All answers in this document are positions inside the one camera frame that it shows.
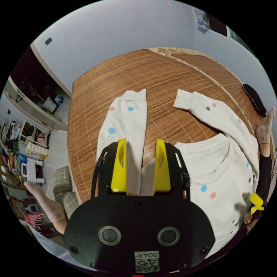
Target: plaid cushion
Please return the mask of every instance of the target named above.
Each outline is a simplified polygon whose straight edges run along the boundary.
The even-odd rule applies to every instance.
[[[21,159],[18,156],[14,157],[14,173],[16,176],[20,175],[21,172]]]
[[[56,201],[63,205],[65,214],[68,219],[70,219],[73,212],[79,206],[76,195],[73,191],[59,193],[56,196]]]
[[[55,171],[51,184],[48,186],[46,196],[55,200],[57,194],[62,192],[72,192],[72,182],[69,167],[65,166]]]

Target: floor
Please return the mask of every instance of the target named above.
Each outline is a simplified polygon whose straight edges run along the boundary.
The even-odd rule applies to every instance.
[[[46,184],[42,189],[46,192],[48,185],[51,183],[56,169],[68,166],[67,149],[66,149],[67,132],[54,130],[49,139],[48,157],[44,160],[43,177]]]

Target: sleeve cuff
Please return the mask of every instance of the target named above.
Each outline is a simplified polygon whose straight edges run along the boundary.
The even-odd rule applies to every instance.
[[[133,90],[127,90],[122,96],[125,100],[146,100],[146,89],[143,89],[139,92]]]
[[[173,107],[183,110],[192,110],[194,102],[194,93],[178,89]]]

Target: bamboo mat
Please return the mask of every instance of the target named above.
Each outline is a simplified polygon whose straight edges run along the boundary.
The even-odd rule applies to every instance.
[[[205,72],[152,50],[138,50],[112,58],[92,68],[73,84],[68,118],[68,155],[73,182],[80,202],[90,199],[92,173],[96,165],[97,140],[110,104],[126,90],[147,90],[147,127],[143,164],[155,156],[157,139],[175,144],[206,140],[219,133],[203,124],[189,112],[173,108],[177,89],[197,91],[225,102],[253,134],[258,115],[248,105],[240,81],[228,80],[224,68],[209,64],[211,74],[229,88],[229,92]],[[198,58],[190,63],[204,68]]]

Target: screw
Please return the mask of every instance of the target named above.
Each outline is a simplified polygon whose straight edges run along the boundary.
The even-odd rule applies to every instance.
[[[208,248],[204,247],[200,250],[200,255],[205,255],[208,252]]]
[[[144,207],[144,202],[142,202],[140,200],[136,201],[135,207],[138,209],[142,209]]]
[[[69,250],[70,250],[73,254],[78,254],[78,249],[77,249],[77,247],[74,246],[74,245],[71,245],[71,246],[69,247]]]

